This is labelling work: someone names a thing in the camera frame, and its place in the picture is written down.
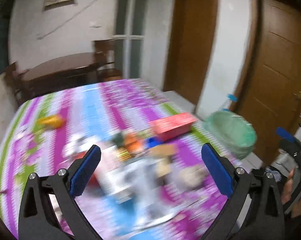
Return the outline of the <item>person's right hand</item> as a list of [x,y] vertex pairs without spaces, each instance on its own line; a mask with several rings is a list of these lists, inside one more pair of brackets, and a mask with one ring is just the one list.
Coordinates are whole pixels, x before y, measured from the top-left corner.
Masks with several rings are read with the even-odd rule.
[[[283,193],[282,193],[282,204],[285,204],[291,199],[291,193],[293,191],[293,176],[295,170],[291,170],[287,179],[287,182],[284,186]],[[301,216],[301,198],[298,202],[294,204],[291,209],[291,217],[295,218]]]

